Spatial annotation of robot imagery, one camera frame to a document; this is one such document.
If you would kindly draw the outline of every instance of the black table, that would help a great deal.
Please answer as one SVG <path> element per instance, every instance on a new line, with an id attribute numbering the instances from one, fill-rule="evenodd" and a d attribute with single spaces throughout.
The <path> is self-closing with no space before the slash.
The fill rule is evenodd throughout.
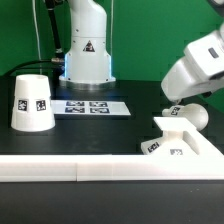
<path id="1" fill-rule="evenodd" d="M 115 89 L 74 91 L 52 86 L 53 99 L 124 101 L 131 116 L 56 115 L 40 133 L 10 127 L 14 78 L 0 78 L 1 155 L 141 154 L 142 141 L 161 131 L 152 121 L 171 104 L 159 82 L 119 81 Z M 198 97 L 210 122 L 202 134 L 220 151 L 224 116 Z M 224 181 L 1 183 L 0 223 L 223 223 Z"/>

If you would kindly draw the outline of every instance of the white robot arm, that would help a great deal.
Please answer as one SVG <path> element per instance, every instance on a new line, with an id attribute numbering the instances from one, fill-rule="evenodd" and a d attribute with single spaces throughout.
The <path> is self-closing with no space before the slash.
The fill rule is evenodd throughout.
<path id="1" fill-rule="evenodd" d="M 62 0 L 46 0 L 57 4 Z M 65 55 L 62 86 L 82 90 L 112 87 L 111 56 L 106 51 L 105 10 L 93 0 L 67 0 L 71 11 L 71 49 Z"/>
<path id="2" fill-rule="evenodd" d="M 210 4 L 224 15 L 224 0 L 212 0 Z M 184 54 L 162 81 L 162 89 L 170 101 L 224 87 L 224 24 L 220 30 L 188 44 Z"/>

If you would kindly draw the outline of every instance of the white paper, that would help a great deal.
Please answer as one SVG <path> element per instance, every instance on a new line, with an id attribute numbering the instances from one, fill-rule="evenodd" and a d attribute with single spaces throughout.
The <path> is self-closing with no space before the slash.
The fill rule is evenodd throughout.
<path id="1" fill-rule="evenodd" d="M 124 102 L 52 100 L 51 106 L 54 114 L 106 115 L 106 116 L 131 115 Z"/>

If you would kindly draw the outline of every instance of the green backdrop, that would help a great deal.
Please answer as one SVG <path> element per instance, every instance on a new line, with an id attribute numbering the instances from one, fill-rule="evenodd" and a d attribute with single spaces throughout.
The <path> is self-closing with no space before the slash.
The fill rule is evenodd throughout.
<path id="1" fill-rule="evenodd" d="M 54 55 L 50 23 L 42 0 L 37 0 L 42 58 Z M 108 14 L 110 52 L 111 0 L 96 0 Z M 65 51 L 70 47 L 67 4 L 57 7 Z M 121 80 L 161 80 L 189 42 L 218 29 L 222 22 L 206 0 L 114 0 L 113 75 Z M 0 74 L 22 62 L 37 59 L 31 0 L 1 0 Z M 223 91 L 209 103 L 224 111 Z"/>

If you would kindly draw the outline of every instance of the inverted white cup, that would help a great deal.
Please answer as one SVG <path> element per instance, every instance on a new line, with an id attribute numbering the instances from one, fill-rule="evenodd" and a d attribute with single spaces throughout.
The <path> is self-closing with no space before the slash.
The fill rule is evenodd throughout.
<path id="1" fill-rule="evenodd" d="M 47 76 L 32 74 L 17 76 L 12 128 L 26 132 L 53 128 L 55 119 L 50 97 Z"/>

